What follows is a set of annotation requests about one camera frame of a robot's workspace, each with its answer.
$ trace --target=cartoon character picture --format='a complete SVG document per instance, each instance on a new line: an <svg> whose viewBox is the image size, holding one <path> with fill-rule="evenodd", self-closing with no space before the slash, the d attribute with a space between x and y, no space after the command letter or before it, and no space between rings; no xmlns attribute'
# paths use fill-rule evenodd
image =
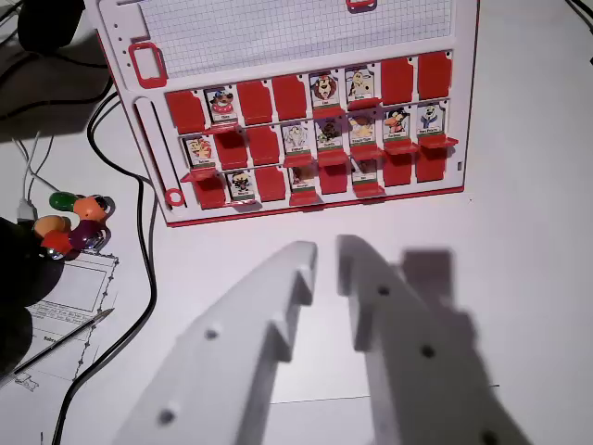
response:
<svg viewBox="0 0 593 445"><path fill-rule="evenodd" d="M315 121L317 149L342 148L342 126L333 118Z"/></svg>
<svg viewBox="0 0 593 445"><path fill-rule="evenodd" d="M255 191L253 189L253 182L251 176L247 171L232 172L226 175L227 183L229 184L229 191L231 192L231 199L233 201L245 201L247 199L255 198Z"/></svg>
<svg viewBox="0 0 593 445"><path fill-rule="evenodd" d="M348 102L372 97L374 95L374 75L366 68L352 68L346 71L346 91Z"/></svg>
<svg viewBox="0 0 593 445"><path fill-rule="evenodd" d="M286 154L309 152L307 135L308 131L305 124L296 123L283 126L282 136Z"/></svg>
<svg viewBox="0 0 593 445"><path fill-rule="evenodd" d="M350 116L350 144L360 146L374 141L374 119L365 114Z"/></svg>
<svg viewBox="0 0 593 445"><path fill-rule="evenodd" d="M408 137L410 128L410 114L404 108L397 108L387 111L383 120L383 139L393 141Z"/></svg>
<svg viewBox="0 0 593 445"><path fill-rule="evenodd" d="M339 102L337 79L329 72L313 74L309 77L309 82L314 108L329 107Z"/></svg>
<svg viewBox="0 0 593 445"><path fill-rule="evenodd" d="M236 121L237 115L233 108L233 93L226 91L224 88L215 88L206 91L206 98L213 121Z"/></svg>
<svg viewBox="0 0 593 445"><path fill-rule="evenodd" d="M418 107L418 135L442 134L445 124L445 109L440 104Z"/></svg>
<svg viewBox="0 0 593 445"><path fill-rule="evenodd" d="M305 191L315 189L315 171L311 165L293 167L288 170L290 185L293 191Z"/></svg>
<svg viewBox="0 0 593 445"><path fill-rule="evenodd" d="M204 136L192 136L184 139L183 143L192 167L214 167L212 145Z"/></svg>
<svg viewBox="0 0 593 445"><path fill-rule="evenodd" d="M350 160L352 182L354 184L377 182L377 161L374 159L356 161Z"/></svg>

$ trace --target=mickey mouse card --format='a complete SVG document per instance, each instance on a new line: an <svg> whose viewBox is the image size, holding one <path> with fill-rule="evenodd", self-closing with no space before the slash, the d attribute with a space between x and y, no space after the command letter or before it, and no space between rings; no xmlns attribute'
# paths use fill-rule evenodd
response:
<svg viewBox="0 0 593 445"><path fill-rule="evenodd" d="M311 104L314 108L327 108L340 103L337 79L330 71L309 76Z"/></svg>
<svg viewBox="0 0 593 445"><path fill-rule="evenodd" d="M374 73L366 67L346 70L347 101L368 99L374 96Z"/></svg>
<svg viewBox="0 0 593 445"><path fill-rule="evenodd" d="M253 186L253 178L249 170L227 173L226 182L229 185L232 201L255 199L256 193Z"/></svg>
<svg viewBox="0 0 593 445"><path fill-rule="evenodd" d="M342 119L328 118L315 121L317 150L342 148Z"/></svg>
<svg viewBox="0 0 593 445"><path fill-rule="evenodd" d="M236 105L233 93L223 86L206 90L206 100L210 110L210 117L214 123L237 121Z"/></svg>

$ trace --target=paper sheet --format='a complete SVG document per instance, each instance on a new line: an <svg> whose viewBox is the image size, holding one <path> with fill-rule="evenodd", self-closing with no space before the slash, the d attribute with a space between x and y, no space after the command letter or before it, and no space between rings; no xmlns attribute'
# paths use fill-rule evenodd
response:
<svg viewBox="0 0 593 445"><path fill-rule="evenodd" d="M171 78L450 34L451 0L145 0L151 42Z"/></svg>
<svg viewBox="0 0 593 445"><path fill-rule="evenodd" d="M113 256L82 253L65 263L57 285L28 309L32 317L32 343L22 362L46 348L97 311L112 308L117 296ZM33 368L0 389L0 443L51 443L62 399L72 380L93 361L100 327L87 329L58 348Z"/></svg>

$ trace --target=white plastic part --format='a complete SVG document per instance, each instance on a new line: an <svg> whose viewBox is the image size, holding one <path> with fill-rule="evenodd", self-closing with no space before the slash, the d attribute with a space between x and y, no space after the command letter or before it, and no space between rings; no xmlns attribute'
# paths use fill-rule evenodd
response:
<svg viewBox="0 0 593 445"><path fill-rule="evenodd" d="M338 253L354 348L365 353L374 443L526 445L486 376L392 266L352 235L338 238Z"/></svg>
<svg viewBox="0 0 593 445"><path fill-rule="evenodd" d="M261 443L277 362L291 360L317 248L296 242L251 272L179 337L115 445Z"/></svg>

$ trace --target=black object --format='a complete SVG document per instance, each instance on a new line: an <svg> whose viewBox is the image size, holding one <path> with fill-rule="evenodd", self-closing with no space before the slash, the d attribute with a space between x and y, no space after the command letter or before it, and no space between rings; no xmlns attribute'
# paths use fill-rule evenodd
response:
<svg viewBox="0 0 593 445"><path fill-rule="evenodd" d="M41 54L69 45L83 10L83 0L25 0L19 12L20 45Z"/></svg>

